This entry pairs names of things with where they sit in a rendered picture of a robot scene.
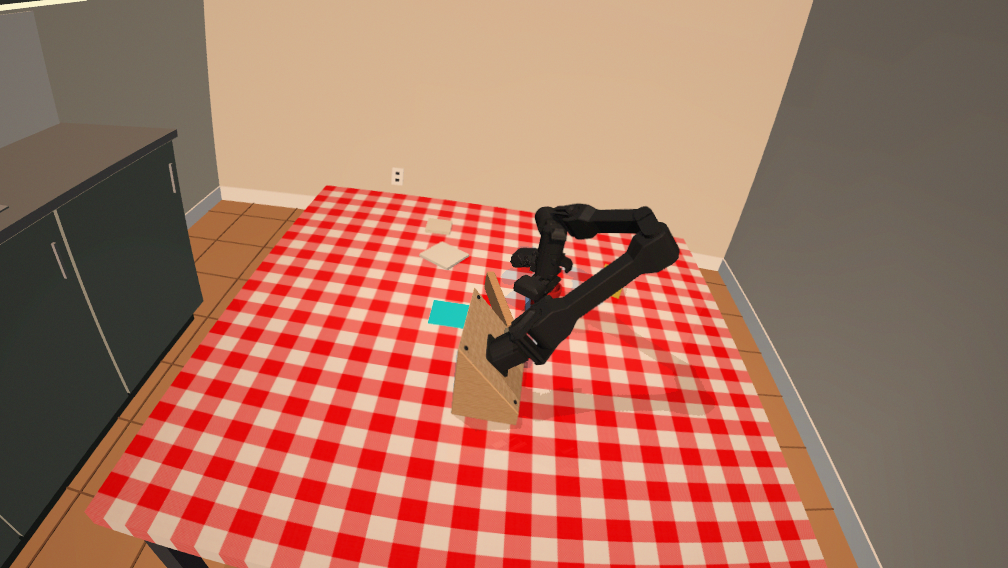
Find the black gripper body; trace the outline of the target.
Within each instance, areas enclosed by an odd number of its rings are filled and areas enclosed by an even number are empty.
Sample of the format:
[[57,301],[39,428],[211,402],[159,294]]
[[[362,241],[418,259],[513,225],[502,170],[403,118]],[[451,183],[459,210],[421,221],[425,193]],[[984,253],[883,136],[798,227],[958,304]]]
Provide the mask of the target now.
[[[543,296],[545,289],[561,273],[562,268],[565,268],[565,273],[569,273],[573,262],[568,258],[566,253],[559,255],[547,254],[538,249],[535,251],[537,255],[536,271],[533,276],[524,275],[514,282],[513,290],[533,301],[537,301],[541,296]],[[549,280],[550,279],[550,280]]]

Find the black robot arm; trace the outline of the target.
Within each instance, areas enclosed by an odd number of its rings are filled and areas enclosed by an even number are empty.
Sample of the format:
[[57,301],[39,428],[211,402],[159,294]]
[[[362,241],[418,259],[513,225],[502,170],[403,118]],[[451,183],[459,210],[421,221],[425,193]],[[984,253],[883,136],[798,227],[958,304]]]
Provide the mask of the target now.
[[[576,240],[598,233],[628,233],[627,251],[562,298],[544,296],[511,322],[509,332],[487,338],[486,359],[506,378],[508,369],[529,361],[543,365],[572,332],[577,320],[642,274],[661,272],[679,258],[668,226],[649,206],[598,210],[586,204],[545,206],[535,214],[539,248],[559,255],[568,234]],[[566,232],[568,231],[568,232]],[[533,338],[537,345],[530,339]]]

